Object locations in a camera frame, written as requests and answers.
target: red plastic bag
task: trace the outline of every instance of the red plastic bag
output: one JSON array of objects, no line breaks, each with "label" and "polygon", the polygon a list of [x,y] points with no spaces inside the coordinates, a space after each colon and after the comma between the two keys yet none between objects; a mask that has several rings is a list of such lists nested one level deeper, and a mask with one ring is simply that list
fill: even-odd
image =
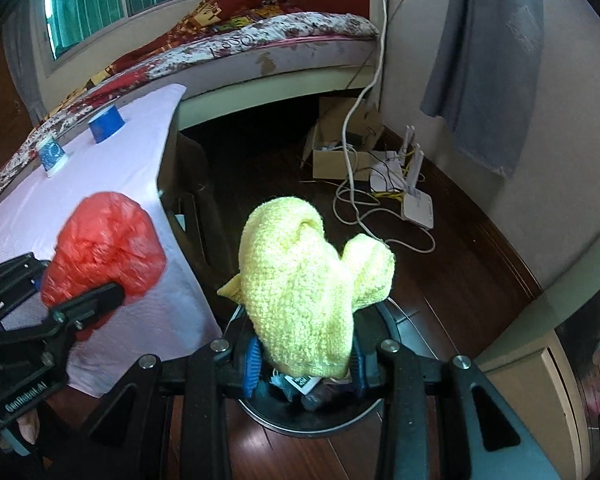
[{"label": "red plastic bag", "polygon": [[[51,307],[109,282],[125,289],[125,304],[152,288],[166,266],[154,224],[138,202],[115,192],[85,198],[58,235],[40,297]],[[76,334],[85,341],[113,312]]]}]

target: gray curtain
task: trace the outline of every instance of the gray curtain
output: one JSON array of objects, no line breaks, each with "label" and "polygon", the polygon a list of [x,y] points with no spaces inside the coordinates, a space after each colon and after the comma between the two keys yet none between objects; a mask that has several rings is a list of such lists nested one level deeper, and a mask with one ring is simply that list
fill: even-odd
[{"label": "gray curtain", "polygon": [[33,59],[29,1],[21,0],[4,22],[2,42],[13,84],[27,107],[31,123],[36,125],[46,115],[46,108],[40,96]]},{"label": "gray curtain", "polygon": [[542,0],[449,0],[421,109],[456,150],[504,177],[520,159],[536,100]]}]

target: cardboard box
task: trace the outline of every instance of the cardboard box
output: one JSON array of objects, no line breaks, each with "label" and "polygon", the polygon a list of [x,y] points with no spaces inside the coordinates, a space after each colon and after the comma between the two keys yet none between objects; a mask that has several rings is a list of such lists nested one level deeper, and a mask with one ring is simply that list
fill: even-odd
[{"label": "cardboard box", "polygon": [[[342,150],[314,150],[314,178],[327,180],[345,180],[347,178],[347,165]],[[369,180],[369,173],[376,160],[369,152],[358,152],[358,164],[356,165],[356,154],[347,153],[354,171],[355,180]]]},{"label": "cardboard box", "polygon": [[[314,178],[341,178],[346,176],[346,167],[342,151],[323,152],[322,148],[333,148],[342,141],[342,123],[354,105],[354,98],[343,97],[321,97],[320,111],[318,121],[307,135],[302,152],[303,163],[307,161],[309,155],[314,153]],[[358,168],[369,167],[370,157],[361,155],[364,152],[370,152],[378,142],[379,137],[384,131],[382,118],[376,108],[371,108],[368,112],[365,109],[363,100],[356,111],[353,113],[347,125],[347,142],[353,144],[359,152]],[[316,152],[318,155],[318,174],[337,174],[339,176],[318,176],[316,173]],[[352,165],[354,155],[350,154]],[[338,165],[331,169],[331,164]],[[368,180],[368,171],[361,171],[356,175],[357,180]]]}]

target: screw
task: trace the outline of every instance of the screw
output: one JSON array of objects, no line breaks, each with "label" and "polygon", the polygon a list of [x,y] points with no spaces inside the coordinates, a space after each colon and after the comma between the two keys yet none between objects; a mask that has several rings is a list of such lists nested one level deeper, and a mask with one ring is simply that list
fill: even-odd
[{"label": "screw", "polygon": [[457,355],[454,357],[453,362],[454,365],[461,370],[468,370],[471,367],[471,359],[469,359],[466,355]]},{"label": "screw", "polygon": [[143,355],[138,359],[138,365],[142,368],[142,370],[148,370],[149,368],[153,368],[155,364],[158,362],[158,358],[155,355],[147,354]]},{"label": "screw", "polygon": [[214,352],[225,352],[229,349],[229,342],[226,339],[214,339],[211,342],[211,349]]},{"label": "screw", "polygon": [[400,343],[394,341],[393,339],[385,339],[380,343],[380,348],[385,352],[395,354],[400,349]]},{"label": "screw", "polygon": [[42,364],[45,366],[53,366],[54,365],[54,357],[51,355],[50,352],[44,352],[40,356],[40,359],[42,360]]}]

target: gray towel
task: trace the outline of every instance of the gray towel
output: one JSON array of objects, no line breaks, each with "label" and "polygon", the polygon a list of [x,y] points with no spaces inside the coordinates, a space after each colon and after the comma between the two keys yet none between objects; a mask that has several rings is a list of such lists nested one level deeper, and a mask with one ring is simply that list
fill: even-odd
[{"label": "gray towel", "polygon": [[449,0],[421,110],[442,116],[456,150],[511,177],[536,100],[542,0]]}]

